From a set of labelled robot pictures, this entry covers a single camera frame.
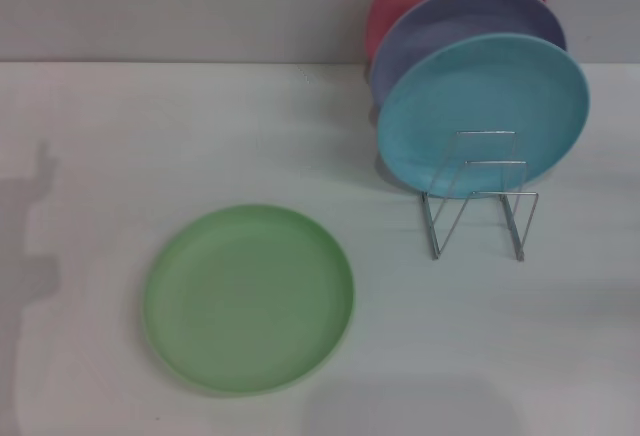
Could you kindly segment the green plastic plate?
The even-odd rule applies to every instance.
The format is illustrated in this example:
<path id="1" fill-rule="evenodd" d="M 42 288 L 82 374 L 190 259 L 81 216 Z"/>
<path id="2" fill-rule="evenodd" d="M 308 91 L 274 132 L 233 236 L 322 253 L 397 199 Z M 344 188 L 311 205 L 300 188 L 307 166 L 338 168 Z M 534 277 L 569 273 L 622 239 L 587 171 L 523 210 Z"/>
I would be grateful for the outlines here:
<path id="1" fill-rule="evenodd" d="M 349 260 L 309 217 L 279 206 L 227 207 L 161 248 L 141 294 L 141 325 L 158 360 L 218 394 L 288 386 L 322 365 L 354 309 Z"/>

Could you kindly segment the light blue plastic plate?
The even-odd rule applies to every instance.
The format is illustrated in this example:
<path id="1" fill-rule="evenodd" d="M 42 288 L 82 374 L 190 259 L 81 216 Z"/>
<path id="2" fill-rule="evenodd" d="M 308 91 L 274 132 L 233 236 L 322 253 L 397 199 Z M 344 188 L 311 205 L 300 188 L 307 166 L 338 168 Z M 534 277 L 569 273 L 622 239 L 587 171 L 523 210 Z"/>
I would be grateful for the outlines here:
<path id="1" fill-rule="evenodd" d="M 515 158 L 529 163 L 528 183 L 572 149 L 589 108 L 587 79 L 566 51 L 522 34 L 473 37 L 425 58 L 400 79 L 380 110 L 378 151 L 396 179 L 427 191 L 456 131 L 516 131 Z M 433 193 L 445 195 L 465 160 L 507 159 L 510 152 L 507 137 L 465 137 Z M 471 167 L 453 198 L 500 189 L 500 167 Z"/>

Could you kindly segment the purple plastic plate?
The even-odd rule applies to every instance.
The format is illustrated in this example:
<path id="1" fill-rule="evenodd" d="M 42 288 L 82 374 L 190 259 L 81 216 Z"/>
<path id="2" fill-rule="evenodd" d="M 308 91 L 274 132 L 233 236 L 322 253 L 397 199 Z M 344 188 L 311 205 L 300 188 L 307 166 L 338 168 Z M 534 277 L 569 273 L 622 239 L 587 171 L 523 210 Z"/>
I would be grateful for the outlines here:
<path id="1" fill-rule="evenodd" d="M 492 33 L 521 33 L 565 50 L 559 19 L 543 0 L 423 0 L 390 27 L 374 53 L 369 86 L 381 107 L 414 65 L 454 43 Z"/>

